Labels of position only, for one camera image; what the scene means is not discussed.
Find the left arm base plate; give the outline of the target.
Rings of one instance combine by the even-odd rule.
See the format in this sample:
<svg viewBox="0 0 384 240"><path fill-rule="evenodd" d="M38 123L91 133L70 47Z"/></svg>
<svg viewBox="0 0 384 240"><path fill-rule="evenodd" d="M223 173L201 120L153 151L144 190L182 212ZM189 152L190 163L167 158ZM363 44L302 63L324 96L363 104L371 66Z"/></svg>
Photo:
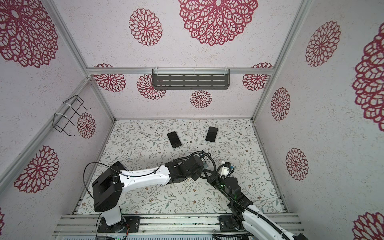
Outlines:
<svg viewBox="0 0 384 240"><path fill-rule="evenodd" d="M139 230L140 217L122 217L121 221L108 226L104 217L98 224L97 233L137 233Z"/></svg>

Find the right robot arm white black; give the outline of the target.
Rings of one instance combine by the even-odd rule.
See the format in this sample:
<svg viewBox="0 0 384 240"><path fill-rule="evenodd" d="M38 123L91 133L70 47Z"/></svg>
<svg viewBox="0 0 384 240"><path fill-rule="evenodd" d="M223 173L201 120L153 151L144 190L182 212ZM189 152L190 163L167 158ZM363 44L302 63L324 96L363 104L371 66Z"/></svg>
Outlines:
<svg viewBox="0 0 384 240"><path fill-rule="evenodd" d="M306 240L302 234L294 234L279 226L261 212L243 193L237 178L231 177L234 168L222 164L216 171L203 170L205 178L216 190L220 191L230 202L230 216L219 216L220 233L213 238L235 238L245 240Z"/></svg>

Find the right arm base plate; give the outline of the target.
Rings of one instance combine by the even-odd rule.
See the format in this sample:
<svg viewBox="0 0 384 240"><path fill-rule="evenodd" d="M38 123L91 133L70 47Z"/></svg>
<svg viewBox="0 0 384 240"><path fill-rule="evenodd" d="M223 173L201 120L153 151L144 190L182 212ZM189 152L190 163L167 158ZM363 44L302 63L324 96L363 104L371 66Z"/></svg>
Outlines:
<svg viewBox="0 0 384 240"><path fill-rule="evenodd" d="M221 215L219 216L219 224L221 232L234 232L234 231L243 231L244 228L242 226L241 221L229 215Z"/></svg>

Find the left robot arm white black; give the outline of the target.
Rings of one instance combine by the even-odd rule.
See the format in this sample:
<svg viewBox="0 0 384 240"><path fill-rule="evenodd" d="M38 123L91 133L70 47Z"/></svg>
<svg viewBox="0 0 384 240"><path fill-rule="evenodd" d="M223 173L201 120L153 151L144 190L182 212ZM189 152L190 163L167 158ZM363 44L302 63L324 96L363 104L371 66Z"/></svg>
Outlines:
<svg viewBox="0 0 384 240"><path fill-rule="evenodd" d="M139 171L128 171L120 162L108 166L92 183L94 211L101 216L96 233L118 233L133 228L118 204L122 193L154 185L179 184L189 178L196 181L207 167L205 158L209 157L205 152L194 152L157 168Z"/></svg>

